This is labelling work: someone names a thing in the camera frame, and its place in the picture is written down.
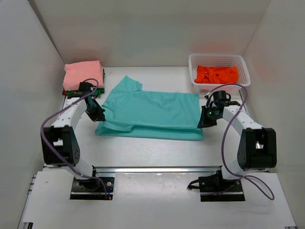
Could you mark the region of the teal t shirt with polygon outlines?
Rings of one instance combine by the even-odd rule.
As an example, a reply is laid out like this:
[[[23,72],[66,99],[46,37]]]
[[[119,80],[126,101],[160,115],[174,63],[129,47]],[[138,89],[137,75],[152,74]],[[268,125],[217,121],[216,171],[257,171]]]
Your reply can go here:
[[[202,141],[197,94],[144,91],[142,83],[125,76],[102,104],[105,121],[98,136],[123,136]]]

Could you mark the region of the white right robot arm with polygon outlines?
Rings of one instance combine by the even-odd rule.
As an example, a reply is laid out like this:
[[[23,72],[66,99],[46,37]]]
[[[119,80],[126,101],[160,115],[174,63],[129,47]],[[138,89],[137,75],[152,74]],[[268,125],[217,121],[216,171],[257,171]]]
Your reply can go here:
[[[217,101],[213,105],[203,106],[198,128],[213,127],[217,120],[224,119],[228,125],[221,143],[222,166],[215,174],[199,177],[198,189],[204,195],[220,195],[231,191],[242,180],[256,184],[264,182],[252,176],[251,171],[274,168],[277,164],[276,132],[256,123],[242,105],[236,101]],[[227,163],[224,156],[225,139],[230,127],[239,134],[239,146],[235,160]]]

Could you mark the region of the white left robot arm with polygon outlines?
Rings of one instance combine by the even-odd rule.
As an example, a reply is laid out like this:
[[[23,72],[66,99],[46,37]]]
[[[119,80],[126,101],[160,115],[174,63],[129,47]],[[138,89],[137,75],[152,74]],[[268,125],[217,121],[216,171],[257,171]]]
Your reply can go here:
[[[105,121],[105,110],[92,97],[83,100],[68,98],[63,110],[48,118],[57,117],[55,122],[46,127],[47,121],[41,125],[41,144],[44,163],[65,169],[78,180],[102,185],[103,181],[96,177],[94,166],[88,165],[81,158],[81,151],[76,139],[75,128],[83,114],[92,121]]]

